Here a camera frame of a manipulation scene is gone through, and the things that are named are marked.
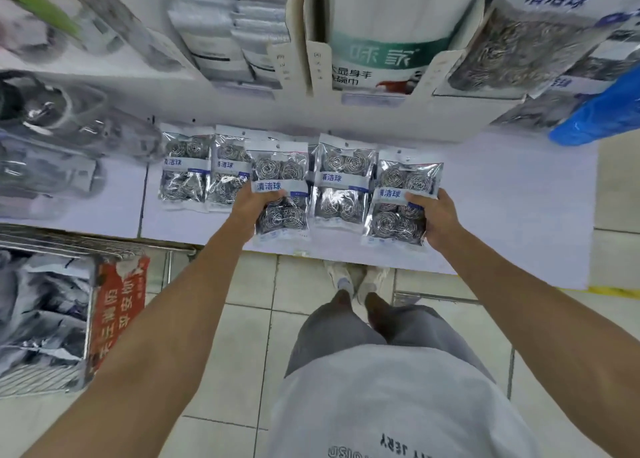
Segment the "person's right hand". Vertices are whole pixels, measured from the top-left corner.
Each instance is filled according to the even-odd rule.
[[[456,206],[444,188],[439,189],[437,199],[409,192],[405,194],[405,198],[424,209],[427,219],[426,239],[436,251],[442,252],[446,244],[450,244],[451,240],[464,230],[458,221]]]

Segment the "white sneaker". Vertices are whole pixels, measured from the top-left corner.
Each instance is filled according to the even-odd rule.
[[[351,298],[353,298],[353,282],[349,271],[347,271],[347,264],[335,261],[325,261],[324,267],[331,277],[331,282],[333,283],[335,291],[338,292],[339,290],[346,290]]]
[[[367,274],[364,276],[356,295],[358,303],[364,305],[364,300],[369,293],[380,292],[380,287],[382,287],[382,282],[389,274],[389,269],[390,268],[380,268],[377,266],[367,267]]]

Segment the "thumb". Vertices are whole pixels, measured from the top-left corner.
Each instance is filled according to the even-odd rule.
[[[278,190],[277,192],[261,192],[258,196],[260,196],[262,206],[265,206],[269,202],[276,202],[279,198],[284,197],[286,193],[286,190]]]
[[[424,209],[425,213],[432,211],[438,203],[437,199],[423,197],[422,195],[412,194],[411,192],[405,192],[404,198],[412,204],[420,205],[420,207]]]

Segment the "leg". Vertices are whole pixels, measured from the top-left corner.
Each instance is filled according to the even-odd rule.
[[[358,345],[387,342],[375,330],[359,319],[351,308],[353,284],[344,263],[331,263],[330,275],[338,289],[333,299],[315,310],[300,328],[298,340],[291,352],[285,377],[309,362]]]
[[[442,350],[473,365],[495,382],[465,339],[433,308],[421,305],[393,307],[375,293],[367,295],[365,305],[371,326],[390,345]]]

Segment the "blue object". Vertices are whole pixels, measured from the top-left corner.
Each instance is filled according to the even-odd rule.
[[[623,75],[597,98],[587,101],[549,139],[577,146],[640,128],[640,66]]]

